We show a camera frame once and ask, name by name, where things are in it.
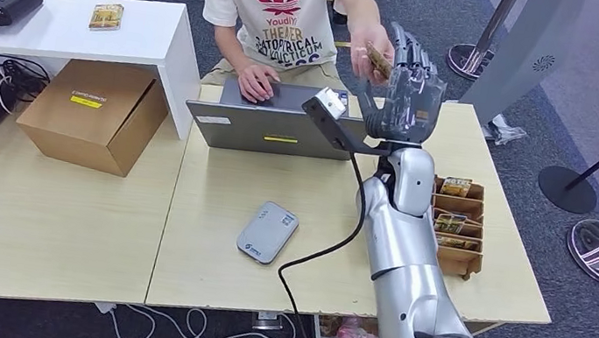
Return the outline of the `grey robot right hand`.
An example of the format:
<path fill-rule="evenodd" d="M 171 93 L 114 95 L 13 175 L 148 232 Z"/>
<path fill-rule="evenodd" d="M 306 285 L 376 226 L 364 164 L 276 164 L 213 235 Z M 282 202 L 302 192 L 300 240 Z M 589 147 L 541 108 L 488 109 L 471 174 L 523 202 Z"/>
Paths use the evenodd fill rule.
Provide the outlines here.
<path fill-rule="evenodd" d="M 361 82 L 358 103 L 370 137 L 419 145 L 434 131 L 447 83 L 414 35 L 395 21 L 391 28 L 393 64 L 372 44 L 367 45 L 373 67 L 386 79 L 384 106 L 377 106 L 373 85 L 366 79 Z"/>

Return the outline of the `person's right hand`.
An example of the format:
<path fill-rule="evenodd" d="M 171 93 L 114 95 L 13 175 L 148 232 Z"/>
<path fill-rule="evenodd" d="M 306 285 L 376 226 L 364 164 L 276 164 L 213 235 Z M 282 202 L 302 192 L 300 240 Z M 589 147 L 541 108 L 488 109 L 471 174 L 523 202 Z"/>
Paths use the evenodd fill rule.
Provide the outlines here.
<path fill-rule="evenodd" d="M 272 83 L 281 82 L 274 69 L 254 62 L 241 67 L 237 75 L 241 95 L 252 103 L 270 100 L 274 95 Z"/>

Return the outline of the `person's left hand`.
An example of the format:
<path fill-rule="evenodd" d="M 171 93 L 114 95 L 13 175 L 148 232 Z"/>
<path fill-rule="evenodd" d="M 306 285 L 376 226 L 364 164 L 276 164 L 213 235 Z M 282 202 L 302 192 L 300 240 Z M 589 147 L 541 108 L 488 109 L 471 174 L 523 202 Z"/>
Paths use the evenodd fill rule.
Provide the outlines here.
<path fill-rule="evenodd" d="M 388 38 L 386 29 L 376 23 L 353 23 L 349 20 L 350 59 L 356 77 L 365 78 L 374 84 L 386 83 L 386 79 L 373 67 L 368 55 L 367 44 L 381 53 L 389 62 L 394 60 L 394 47 Z"/>

